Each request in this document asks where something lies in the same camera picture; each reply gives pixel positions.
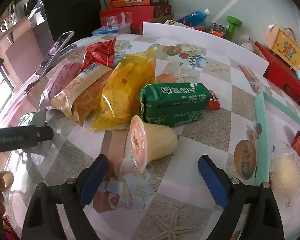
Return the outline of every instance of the clear plastic container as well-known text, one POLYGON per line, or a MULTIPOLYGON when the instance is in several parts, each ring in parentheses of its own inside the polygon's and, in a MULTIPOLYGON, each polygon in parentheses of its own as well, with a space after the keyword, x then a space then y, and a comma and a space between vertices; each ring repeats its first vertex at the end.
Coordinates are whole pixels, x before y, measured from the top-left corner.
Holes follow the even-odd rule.
POLYGON ((122 12, 121 14, 100 18, 101 28, 92 32, 92 34, 107 33, 131 33, 130 25, 132 23, 132 13, 122 12))
POLYGON ((247 40, 241 40, 241 41, 239 41, 238 45, 240 47, 243 47, 243 48, 245 48, 245 49, 253 52, 253 45, 249 41, 247 41, 247 40))

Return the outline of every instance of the green biscuit package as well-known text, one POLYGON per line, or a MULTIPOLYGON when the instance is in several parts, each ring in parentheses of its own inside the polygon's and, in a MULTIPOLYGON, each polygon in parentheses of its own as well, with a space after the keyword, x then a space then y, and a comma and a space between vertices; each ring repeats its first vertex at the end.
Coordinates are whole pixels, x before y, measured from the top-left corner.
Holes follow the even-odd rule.
POLYGON ((146 85, 140 92, 140 116, 144 122, 169 127, 200 120, 211 94, 200 83, 146 85))

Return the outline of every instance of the yellow label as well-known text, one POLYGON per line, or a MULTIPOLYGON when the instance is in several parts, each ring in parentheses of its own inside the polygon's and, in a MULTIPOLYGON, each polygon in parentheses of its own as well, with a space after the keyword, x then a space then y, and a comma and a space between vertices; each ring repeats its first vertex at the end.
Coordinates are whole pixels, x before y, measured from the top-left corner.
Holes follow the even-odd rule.
POLYGON ((294 70, 300 67, 300 47, 283 31, 279 30, 272 49, 294 70))

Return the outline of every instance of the blue gripper pad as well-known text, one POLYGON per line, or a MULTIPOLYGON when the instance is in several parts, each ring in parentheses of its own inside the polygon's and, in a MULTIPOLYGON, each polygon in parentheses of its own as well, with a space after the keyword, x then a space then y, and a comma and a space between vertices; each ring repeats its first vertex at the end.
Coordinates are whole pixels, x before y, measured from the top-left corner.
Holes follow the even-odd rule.
POLYGON ((202 156, 198 161, 198 169, 214 201, 218 205, 222 206, 223 209, 225 209, 229 203, 226 190, 217 177, 216 173, 202 156))
POLYGON ((100 158, 100 162, 91 171, 91 175, 81 189, 81 198, 79 204, 82 208, 89 205, 97 192, 104 175, 108 171, 108 158, 100 158))

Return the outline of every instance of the starfish print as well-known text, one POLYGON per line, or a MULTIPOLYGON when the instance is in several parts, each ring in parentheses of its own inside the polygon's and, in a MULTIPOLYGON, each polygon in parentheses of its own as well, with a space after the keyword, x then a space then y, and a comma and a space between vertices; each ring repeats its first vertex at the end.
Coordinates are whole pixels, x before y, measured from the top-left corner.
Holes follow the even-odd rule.
POLYGON ((176 80, 180 80, 182 83, 185 82, 184 78, 193 78, 193 76, 188 76, 188 75, 185 75, 185 70, 183 69, 183 67, 181 67, 179 69, 179 71, 174 71, 172 69, 170 69, 170 72, 173 74, 173 76, 176 78, 176 80))
POLYGON ((168 240, 176 240, 177 235, 181 233, 187 233, 187 232, 193 232, 198 227, 177 227, 177 220, 179 217, 179 207, 175 209, 173 212, 173 215, 171 217, 170 224, 164 223, 161 219, 159 219, 155 214, 150 214, 151 217, 154 219, 156 224, 160 227, 160 229, 163 231, 162 233, 154 236, 152 240, 160 240, 168 238, 168 240))
POLYGON ((227 69, 221 68, 217 62, 216 62, 216 66, 213 67, 213 68, 210 70, 210 72, 220 72, 220 71, 227 71, 227 72, 228 72, 227 69))

